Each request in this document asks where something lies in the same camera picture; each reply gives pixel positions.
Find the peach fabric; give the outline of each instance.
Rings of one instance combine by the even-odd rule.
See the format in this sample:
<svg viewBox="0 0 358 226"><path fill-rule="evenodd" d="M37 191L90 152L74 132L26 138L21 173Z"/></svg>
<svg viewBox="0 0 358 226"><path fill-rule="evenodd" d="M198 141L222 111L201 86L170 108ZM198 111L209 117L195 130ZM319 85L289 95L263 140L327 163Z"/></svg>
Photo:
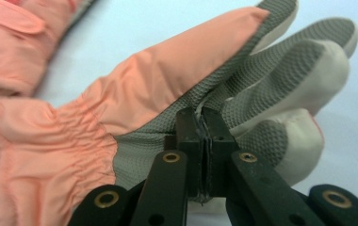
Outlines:
<svg viewBox="0 0 358 226"><path fill-rule="evenodd" d="M0 0L0 94L33 93L81 1Z"/></svg>
<svg viewBox="0 0 358 226"><path fill-rule="evenodd" d="M268 16L241 8L141 51L58 109L0 99L0 225L65 225L114 184L114 139L139 129L234 56Z"/></svg>

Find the white surface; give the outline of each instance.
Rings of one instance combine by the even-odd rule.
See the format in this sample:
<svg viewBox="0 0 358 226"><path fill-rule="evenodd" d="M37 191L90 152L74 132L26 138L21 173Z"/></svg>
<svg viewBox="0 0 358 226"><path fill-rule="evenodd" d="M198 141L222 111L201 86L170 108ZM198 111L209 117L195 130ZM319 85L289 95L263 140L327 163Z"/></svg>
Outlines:
<svg viewBox="0 0 358 226"><path fill-rule="evenodd" d="M131 54L230 9L258 2L98 1L61 43L37 98L54 106L68 103L94 79L109 73ZM358 0L301 0L298 16L285 37L314 21L337 16L358 24ZM348 84L317 115L326 146L317 168L295 185L302 193L306 194L313 185L332 184L358 196L358 46L350 64ZM230 222L226 216L189 215L187 225L230 225Z"/></svg>

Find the glove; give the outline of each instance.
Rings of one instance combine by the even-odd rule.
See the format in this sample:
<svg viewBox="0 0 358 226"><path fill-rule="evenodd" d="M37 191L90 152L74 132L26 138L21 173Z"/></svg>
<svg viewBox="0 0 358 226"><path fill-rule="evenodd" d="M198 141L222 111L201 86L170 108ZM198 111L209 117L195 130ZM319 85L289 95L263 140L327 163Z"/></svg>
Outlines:
<svg viewBox="0 0 358 226"><path fill-rule="evenodd" d="M163 150L164 136L174 134L177 110L216 104L211 99L215 88L219 89L238 73L252 76L243 73L244 64L260 53L274 53L269 54L269 51L275 47L263 52L258 49L263 49L269 44L268 40L274 40L279 34L276 27L283 29L285 24L290 24L296 8L295 1L276 5L274 1L265 1L258 8L228 12L141 51L118 65L108 76L96 80L78 99L58 109L38 100L0 99L0 225L63 225L95 187L115 184L130 188L144 180L154 156ZM260 94L261 90L274 93L275 90L264 86L250 95L243 95L247 92L242 90L232 102L220 102L219 109L236 137L254 140L252 134L255 132L252 131L264 131L259 128L265 126L273 128L271 131L285 133L280 139L286 140L281 142L291 145L286 137L291 134L275 129L279 126L270 126L269 122L276 119L275 124L288 128L285 123L277 122L287 122L277 115L290 115L288 112L295 111L308 113L307 110L317 112L339 91L347 78L348 61L340 47L341 41L330 39L332 34L341 32L350 40L355 35L355 27L342 19L323 23L339 25L328 29L322 25L306 28L301 35L286 40L285 45L280 43L276 49L286 50L286 53L283 59L276 61L277 65L272 65L275 70L264 71L256 85L244 87L255 90L252 88L271 83L272 78L279 75L294 78L280 84L288 88L288 92L280 92L282 98L275 99L276 102L246 103L246 106L262 109L254 110L255 114L247 121L261 114L267 117L258 119L260 122L256 122L253 129L240 129L244 133L237 133L237 126L247 122L233 126L229 121L229 103L237 102L240 96L249 101L261 101L263 99L256 98L255 93ZM297 37L330 41L300 41ZM252 51L258 53L250 56ZM322 60L329 63L322 65ZM302 81L307 81L305 86L317 90L311 97L315 105L296 102L294 106L275 108L277 115L269 117L270 114L265 113L270 106L282 105L283 101L291 103L285 96L291 97L293 90L304 86ZM237 108L232 110L237 121ZM311 122L309 114L304 115L307 117L303 117L303 121ZM310 132L304 131L306 127L299 128L300 134ZM315 133L317 128L313 128L312 133ZM275 138L276 134L270 133L263 140ZM288 167L291 169L291 164L297 161L299 159L287 159Z"/></svg>
<svg viewBox="0 0 358 226"><path fill-rule="evenodd" d="M0 96L34 92L58 41L93 1L0 0Z"/></svg>

